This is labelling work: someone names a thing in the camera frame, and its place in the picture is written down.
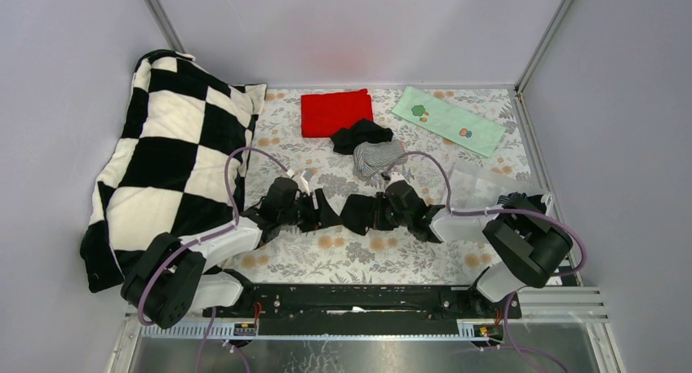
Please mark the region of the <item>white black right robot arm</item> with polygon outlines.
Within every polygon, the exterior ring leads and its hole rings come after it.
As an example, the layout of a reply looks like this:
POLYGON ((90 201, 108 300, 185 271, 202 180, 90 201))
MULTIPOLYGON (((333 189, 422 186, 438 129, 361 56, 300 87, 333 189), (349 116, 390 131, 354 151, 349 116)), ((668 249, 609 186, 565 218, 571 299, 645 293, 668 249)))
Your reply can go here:
POLYGON ((404 180, 376 194, 366 227, 404 227, 422 242, 486 240, 499 262, 483 270, 471 286, 468 307, 478 317, 489 317, 514 291, 544 287, 574 245, 571 236, 529 198, 513 195, 482 210, 454 211, 428 205, 404 180))

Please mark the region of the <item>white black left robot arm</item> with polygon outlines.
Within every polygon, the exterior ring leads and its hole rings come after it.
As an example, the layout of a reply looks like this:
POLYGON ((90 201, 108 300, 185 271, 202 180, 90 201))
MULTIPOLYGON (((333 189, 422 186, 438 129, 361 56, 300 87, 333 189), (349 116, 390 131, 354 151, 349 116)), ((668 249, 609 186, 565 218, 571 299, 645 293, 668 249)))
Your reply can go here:
POLYGON ((126 276, 122 298, 144 324, 162 329, 190 310, 223 306, 235 317, 246 315, 254 297, 244 282, 225 271, 209 271, 271 242, 284 227, 308 233, 340 225, 323 190, 306 193, 304 187, 302 180, 277 177, 257 204, 226 224, 183 237, 160 233, 126 276))

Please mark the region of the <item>black underwear beige waistband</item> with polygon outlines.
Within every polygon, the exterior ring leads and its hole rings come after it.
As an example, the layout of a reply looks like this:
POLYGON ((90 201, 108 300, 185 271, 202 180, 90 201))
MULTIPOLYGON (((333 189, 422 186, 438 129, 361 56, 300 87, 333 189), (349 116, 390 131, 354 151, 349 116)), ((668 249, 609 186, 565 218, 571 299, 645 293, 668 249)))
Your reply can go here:
POLYGON ((343 226, 355 234, 365 236, 375 226, 377 201, 376 197, 349 195, 339 215, 343 226))

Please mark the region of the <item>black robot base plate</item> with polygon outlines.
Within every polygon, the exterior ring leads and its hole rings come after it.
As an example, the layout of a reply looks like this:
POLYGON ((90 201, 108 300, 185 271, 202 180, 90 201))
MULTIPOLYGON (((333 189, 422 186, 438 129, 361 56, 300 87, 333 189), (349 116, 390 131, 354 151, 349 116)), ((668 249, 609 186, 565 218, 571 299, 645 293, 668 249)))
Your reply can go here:
POLYGON ((309 313, 413 312, 434 318, 496 319, 506 313, 522 317, 516 296, 488 302, 466 286, 354 285, 256 283, 245 288, 231 307, 217 308, 217 317, 296 318, 309 313))

